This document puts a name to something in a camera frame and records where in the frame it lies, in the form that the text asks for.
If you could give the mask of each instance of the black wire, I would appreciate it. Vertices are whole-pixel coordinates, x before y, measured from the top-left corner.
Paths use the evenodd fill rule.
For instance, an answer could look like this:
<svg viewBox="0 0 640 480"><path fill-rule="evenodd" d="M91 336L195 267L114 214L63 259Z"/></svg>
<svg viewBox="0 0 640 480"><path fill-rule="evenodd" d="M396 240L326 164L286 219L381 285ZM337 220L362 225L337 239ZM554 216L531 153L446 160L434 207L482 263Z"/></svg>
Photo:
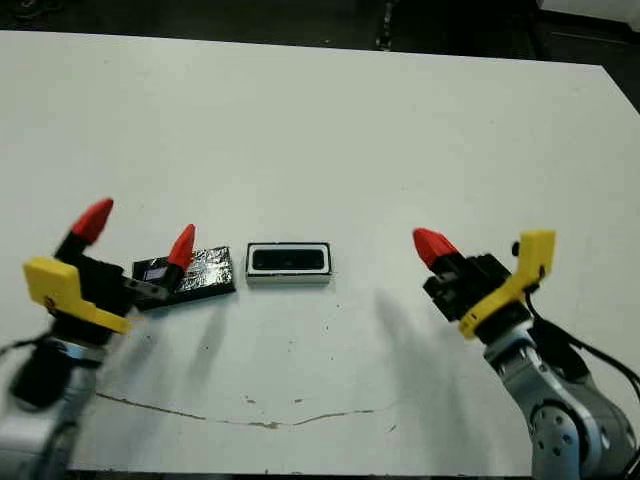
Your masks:
<svg viewBox="0 0 640 480"><path fill-rule="evenodd" d="M22 348L28 345L37 345L42 340L44 340L48 335L49 335L49 332L45 332L42 335L39 335L34 338L29 338L27 340L18 340L17 342L13 342L13 343L10 343L9 345L5 345L4 347L0 348L0 357L2 357L4 354L10 352L15 348Z"/></svg>
<svg viewBox="0 0 640 480"><path fill-rule="evenodd" d="M638 402L640 402L640 376L636 372L631 370L629 367L627 367L625 364L623 364L619 360L616 360L615 358L613 358L611 355L608 355L604 353L602 350L598 350L597 348L592 347L588 343L585 343L582 340L577 339L576 337L571 335L569 332L566 332L556 324L542 318L542 316L538 313L536 308L533 306L533 303L531 302L530 292L525 293L524 299L527 304L527 308L531 312L531 315L533 315L534 322L540 322L540 323L552 325L553 328L557 330L558 333L560 333L570 345L573 345L574 347L579 349L586 350L587 352L589 352L591 355L593 355L600 361L607 363L611 367L618 370L622 375L624 375L624 377L627 380L629 380L629 383L631 383L631 386L633 387L636 397L638 398ZM624 478L627 478L627 479L636 478L636 474L640 473L640 464L638 464L638 460L640 460L640 447L636 449L635 453L633 454L633 457L631 457L631 460L629 460L629 462L625 466L623 471L623 475L625 475Z"/></svg>

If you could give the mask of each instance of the aluminum foil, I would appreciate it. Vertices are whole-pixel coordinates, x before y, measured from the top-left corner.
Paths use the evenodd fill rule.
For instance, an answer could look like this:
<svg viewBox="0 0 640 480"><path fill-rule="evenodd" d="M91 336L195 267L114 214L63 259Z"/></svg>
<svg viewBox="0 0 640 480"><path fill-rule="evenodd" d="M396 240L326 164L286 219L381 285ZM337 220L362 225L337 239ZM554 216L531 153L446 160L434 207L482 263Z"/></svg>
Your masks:
<svg viewBox="0 0 640 480"><path fill-rule="evenodd" d="M229 247L218 247L193 252L191 265L184 274L176 293L210 285L231 284L231 254Z"/></svg>

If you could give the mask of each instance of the crack on table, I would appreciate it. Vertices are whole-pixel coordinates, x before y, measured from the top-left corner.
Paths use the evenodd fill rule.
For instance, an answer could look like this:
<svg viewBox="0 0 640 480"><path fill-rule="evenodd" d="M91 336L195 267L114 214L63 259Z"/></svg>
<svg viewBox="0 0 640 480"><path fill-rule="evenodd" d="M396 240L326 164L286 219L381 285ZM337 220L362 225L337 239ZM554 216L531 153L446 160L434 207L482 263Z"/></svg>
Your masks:
<svg viewBox="0 0 640 480"><path fill-rule="evenodd" d="M318 420L324 420L327 418L345 417L347 415L361 415L366 413L376 413L376 410L366 409L366 410L350 410L347 412L325 413L323 415L316 415L315 417L307 418L305 420L300 420L299 422L295 422L295 423L235 422L233 420L216 420L216 422L226 423L227 425L243 425L245 427L258 427L258 428L266 428L268 430L277 430L280 427L299 427L301 425L306 425L307 423L317 422Z"/></svg>
<svg viewBox="0 0 640 480"><path fill-rule="evenodd" d="M104 398L106 400L111 400L113 402L122 403L124 405L129 405L131 407L146 408L147 410L153 410L154 412L168 413L171 415L179 415L181 417L193 418L195 420L207 419L207 417L193 415L192 413L181 412L179 410L169 410L168 408L154 407L153 405L148 405L146 403L132 402L131 400L127 400L126 398L112 397L111 395L107 395L106 393L96 392L96 397Z"/></svg>

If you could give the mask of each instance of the black rectangular object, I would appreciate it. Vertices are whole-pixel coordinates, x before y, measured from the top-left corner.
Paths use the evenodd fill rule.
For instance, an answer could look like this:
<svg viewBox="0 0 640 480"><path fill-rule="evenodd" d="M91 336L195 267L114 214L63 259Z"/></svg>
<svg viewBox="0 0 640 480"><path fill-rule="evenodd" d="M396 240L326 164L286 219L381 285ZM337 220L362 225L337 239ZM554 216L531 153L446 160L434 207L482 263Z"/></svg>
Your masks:
<svg viewBox="0 0 640 480"><path fill-rule="evenodd" d="M133 278L158 285L168 264L168 257L141 260L133 264ZM235 292L233 269L229 247L196 250L193 260L185 272L176 291L162 301L140 299L136 301L138 310L174 305L198 298Z"/></svg>
<svg viewBox="0 0 640 480"><path fill-rule="evenodd" d="M255 270L317 270L324 266L322 250L257 250Z"/></svg>
<svg viewBox="0 0 640 480"><path fill-rule="evenodd" d="M251 283L326 283L331 278L329 244L250 243L246 275Z"/></svg>

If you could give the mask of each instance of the black screen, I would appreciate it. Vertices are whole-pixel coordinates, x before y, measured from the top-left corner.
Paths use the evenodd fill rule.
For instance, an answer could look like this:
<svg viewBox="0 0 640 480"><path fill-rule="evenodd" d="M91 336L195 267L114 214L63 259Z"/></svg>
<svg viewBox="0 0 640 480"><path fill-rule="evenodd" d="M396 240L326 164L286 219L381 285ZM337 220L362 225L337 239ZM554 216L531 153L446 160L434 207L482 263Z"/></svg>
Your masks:
<svg viewBox="0 0 640 480"><path fill-rule="evenodd" d="M255 250L254 270L319 270L324 267L322 250Z"/></svg>

